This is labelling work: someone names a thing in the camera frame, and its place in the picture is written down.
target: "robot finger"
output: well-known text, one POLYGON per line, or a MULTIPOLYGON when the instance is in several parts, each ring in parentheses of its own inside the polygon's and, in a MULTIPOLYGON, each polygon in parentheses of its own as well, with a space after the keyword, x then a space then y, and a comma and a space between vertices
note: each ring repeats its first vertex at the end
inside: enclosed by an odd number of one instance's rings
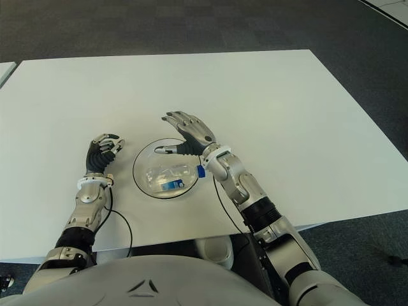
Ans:
POLYGON ((161 120, 167 121, 168 123, 170 123, 176 129, 177 129, 177 126, 179 125, 179 122, 176 119, 174 119, 173 117, 171 117, 171 116, 164 116, 164 117, 161 118, 161 120))

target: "dark floor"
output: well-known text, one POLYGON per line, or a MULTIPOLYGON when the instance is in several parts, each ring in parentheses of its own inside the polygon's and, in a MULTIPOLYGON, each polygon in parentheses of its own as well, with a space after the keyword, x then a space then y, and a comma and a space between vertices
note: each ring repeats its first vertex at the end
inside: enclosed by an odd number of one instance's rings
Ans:
MULTIPOLYGON (((0 62, 311 49, 408 159, 408 31, 357 0, 0 1, 0 62)), ((405 211, 303 234, 368 303, 408 305, 408 269, 371 248, 408 257, 407 221, 405 211)))

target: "black logo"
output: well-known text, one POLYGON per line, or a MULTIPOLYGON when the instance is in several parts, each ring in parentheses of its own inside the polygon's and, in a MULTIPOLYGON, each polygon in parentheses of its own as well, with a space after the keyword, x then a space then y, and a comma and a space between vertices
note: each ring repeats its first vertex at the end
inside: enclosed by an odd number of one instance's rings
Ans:
POLYGON ((149 282, 146 282, 146 280, 144 279, 140 283, 138 283, 135 287, 130 289, 127 293, 129 293, 129 296, 153 298, 157 296, 159 291, 157 290, 156 286, 153 284, 152 280, 149 280, 149 282))

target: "robot forearm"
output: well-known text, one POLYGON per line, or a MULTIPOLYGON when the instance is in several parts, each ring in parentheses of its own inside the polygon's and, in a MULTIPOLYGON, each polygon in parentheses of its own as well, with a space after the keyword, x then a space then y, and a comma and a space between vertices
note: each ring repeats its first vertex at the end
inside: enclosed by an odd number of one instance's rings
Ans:
POLYGON ((91 141, 86 160, 87 171, 77 184, 79 192, 75 196, 75 209, 55 248, 48 252, 27 283, 25 293, 92 265, 92 246, 101 222, 101 211, 107 202, 105 188, 113 185, 112 176, 103 173, 124 145, 124 140, 114 144, 109 138, 119 137, 102 134, 91 141))
POLYGON ((366 305, 321 271, 313 251, 229 147, 212 143, 203 151, 203 158, 203 166, 221 183, 264 248, 263 266, 272 265, 288 285, 291 305, 366 305))

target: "blue label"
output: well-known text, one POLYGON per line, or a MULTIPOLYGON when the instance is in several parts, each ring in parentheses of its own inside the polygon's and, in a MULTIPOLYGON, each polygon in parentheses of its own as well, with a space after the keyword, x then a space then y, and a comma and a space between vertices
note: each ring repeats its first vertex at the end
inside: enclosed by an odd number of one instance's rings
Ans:
POLYGON ((172 182, 161 184, 161 189, 163 191, 170 190, 170 189, 176 189, 176 188, 183 188, 183 187, 184 187, 183 180, 174 180, 172 182))

